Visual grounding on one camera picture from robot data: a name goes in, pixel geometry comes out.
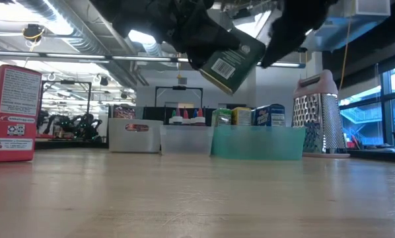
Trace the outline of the black metal gantry frame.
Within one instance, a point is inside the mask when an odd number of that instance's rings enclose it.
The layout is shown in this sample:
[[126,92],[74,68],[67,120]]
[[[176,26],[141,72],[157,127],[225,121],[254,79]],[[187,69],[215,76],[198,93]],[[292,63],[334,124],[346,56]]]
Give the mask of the black metal gantry frame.
[[187,90],[199,90],[201,92],[200,94],[200,107],[203,107],[203,88],[201,87],[187,87],[187,86],[171,86],[171,87],[167,87],[167,86],[156,86],[155,87],[155,97],[154,97],[154,107],[157,106],[157,98],[158,98],[158,90],[159,89],[172,89],[174,91],[187,91]]
[[90,112],[92,83],[76,81],[74,78],[44,80],[40,91],[40,107],[37,129],[53,129],[55,123],[64,122],[72,126]]

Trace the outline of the green Apple Jacks cereal box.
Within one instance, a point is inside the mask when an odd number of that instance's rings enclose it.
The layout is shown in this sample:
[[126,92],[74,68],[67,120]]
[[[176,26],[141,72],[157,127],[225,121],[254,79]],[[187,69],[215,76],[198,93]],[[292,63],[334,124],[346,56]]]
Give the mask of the green Apple Jacks cereal box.
[[211,125],[217,127],[220,125],[231,125],[232,110],[227,108],[218,108],[212,112]]

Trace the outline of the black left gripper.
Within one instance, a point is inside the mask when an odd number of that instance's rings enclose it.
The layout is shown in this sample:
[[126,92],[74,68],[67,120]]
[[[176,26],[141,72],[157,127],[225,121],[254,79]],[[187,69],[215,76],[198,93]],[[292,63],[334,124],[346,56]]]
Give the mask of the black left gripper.
[[121,36],[131,30],[158,43],[186,47],[191,67],[202,68],[217,51],[236,50],[240,40],[207,14],[213,0],[91,0]]

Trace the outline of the yellow Corn Pops cereal box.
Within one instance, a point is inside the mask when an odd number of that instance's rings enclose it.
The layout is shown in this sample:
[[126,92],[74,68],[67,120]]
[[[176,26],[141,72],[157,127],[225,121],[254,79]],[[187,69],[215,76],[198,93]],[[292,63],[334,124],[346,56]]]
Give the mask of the yellow Corn Pops cereal box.
[[247,107],[236,107],[231,112],[232,125],[250,126],[252,124],[252,109]]

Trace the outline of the ceiling light strip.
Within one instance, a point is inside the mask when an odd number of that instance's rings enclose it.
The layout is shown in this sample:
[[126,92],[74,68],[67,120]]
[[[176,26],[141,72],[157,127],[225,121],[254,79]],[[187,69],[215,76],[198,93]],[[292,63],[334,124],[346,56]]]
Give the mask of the ceiling light strip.
[[138,42],[140,44],[156,44],[157,41],[151,35],[136,31],[130,30],[128,33],[128,37],[132,42]]

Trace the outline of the dark green small box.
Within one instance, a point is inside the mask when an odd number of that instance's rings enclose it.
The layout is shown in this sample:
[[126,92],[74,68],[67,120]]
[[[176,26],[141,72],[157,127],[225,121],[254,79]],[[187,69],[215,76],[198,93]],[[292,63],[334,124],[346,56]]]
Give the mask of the dark green small box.
[[266,45],[237,28],[229,32],[240,40],[239,47],[216,51],[199,71],[220,90],[233,95],[263,58]]

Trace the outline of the blue Frosted Flakes cereal box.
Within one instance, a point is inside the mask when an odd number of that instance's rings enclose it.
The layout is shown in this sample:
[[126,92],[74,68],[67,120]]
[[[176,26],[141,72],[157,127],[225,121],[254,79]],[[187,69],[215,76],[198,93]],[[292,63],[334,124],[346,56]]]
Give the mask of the blue Frosted Flakes cereal box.
[[265,105],[252,110],[253,126],[285,127],[285,107],[281,104]]

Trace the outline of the long suspended light bar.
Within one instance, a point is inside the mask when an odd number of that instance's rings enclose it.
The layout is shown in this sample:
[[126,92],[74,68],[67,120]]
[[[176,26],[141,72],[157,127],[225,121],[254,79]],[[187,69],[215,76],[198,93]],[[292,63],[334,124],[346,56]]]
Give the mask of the long suspended light bar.
[[[63,54],[63,53],[49,53],[49,52],[18,52],[18,51],[0,51],[0,57],[8,58],[52,58],[52,59],[71,59],[85,62],[106,62],[109,61],[146,61],[159,63],[191,63],[188,58],[179,57],[157,57],[157,56],[112,56],[112,55],[93,55],[93,54]],[[233,53],[231,50],[227,53],[217,54],[211,57],[211,60],[221,58],[227,63],[238,65],[239,63],[250,63],[253,66],[261,66],[261,63],[256,59],[246,59],[238,53]]]

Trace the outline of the clear plastic bin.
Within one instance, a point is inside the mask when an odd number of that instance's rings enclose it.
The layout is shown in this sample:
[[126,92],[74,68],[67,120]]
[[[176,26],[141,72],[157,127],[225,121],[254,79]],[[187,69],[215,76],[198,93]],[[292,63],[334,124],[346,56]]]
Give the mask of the clear plastic bin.
[[[147,132],[128,132],[126,124],[148,125]],[[110,118],[109,150],[116,153],[158,153],[161,149],[160,128],[163,121]]]
[[162,125],[161,153],[210,156],[213,132],[208,126]]

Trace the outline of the translucent green plastic tray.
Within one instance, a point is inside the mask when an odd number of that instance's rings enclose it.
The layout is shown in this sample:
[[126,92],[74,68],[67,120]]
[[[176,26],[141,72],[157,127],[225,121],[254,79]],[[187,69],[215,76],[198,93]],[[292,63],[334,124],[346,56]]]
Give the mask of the translucent green plastic tray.
[[212,156],[223,159],[299,161],[305,128],[224,125],[214,128]]

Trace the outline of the spiral silver ceiling duct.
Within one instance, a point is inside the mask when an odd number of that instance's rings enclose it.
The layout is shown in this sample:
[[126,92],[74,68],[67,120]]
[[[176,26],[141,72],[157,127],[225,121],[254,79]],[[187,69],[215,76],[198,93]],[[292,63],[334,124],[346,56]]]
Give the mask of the spiral silver ceiling duct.
[[[16,0],[29,11],[56,23],[58,26],[68,26],[72,32],[64,35],[63,40],[81,54],[109,55],[109,49],[92,33],[80,16],[66,3],[65,0]],[[131,63],[123,65],[110,61],[99,63],[115,80],[125,86],[135,88],[145,82],[138,72],[134,71]]]

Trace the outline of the black monitor screen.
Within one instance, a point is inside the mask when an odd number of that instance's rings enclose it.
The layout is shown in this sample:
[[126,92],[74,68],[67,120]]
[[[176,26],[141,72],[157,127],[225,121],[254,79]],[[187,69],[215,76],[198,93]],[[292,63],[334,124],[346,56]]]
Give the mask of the black monitor screen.
[[[143,119],[163,121],[165,125],[168,125],[169,119],[172,117],[172,113],[176,112],[176,110],[177,108],[174,107],[146,106],[143,111]],[[213,111],[215,111],[215,108],[202,108],[202,112],[205,117],[206,126],[211,126]]]

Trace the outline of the black ceiling lamp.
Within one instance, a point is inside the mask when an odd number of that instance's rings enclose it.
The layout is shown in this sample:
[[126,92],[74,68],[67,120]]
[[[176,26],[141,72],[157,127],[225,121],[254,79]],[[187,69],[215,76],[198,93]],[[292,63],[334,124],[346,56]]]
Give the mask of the black ceiling lamp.
[[41,41],[43,33],[45,33],[45,28],[39,24],[28,24],[26,28],[22,29],[23,37],[31,42]]

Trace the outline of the red Froot Loops cereal box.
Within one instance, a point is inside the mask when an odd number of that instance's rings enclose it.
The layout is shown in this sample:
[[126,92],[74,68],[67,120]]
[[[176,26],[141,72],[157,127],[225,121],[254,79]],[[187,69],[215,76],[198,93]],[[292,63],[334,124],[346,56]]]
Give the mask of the red Froot Loops cereal box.
[[0,163],[33,160],[41,87],[41,73],[0,66]]

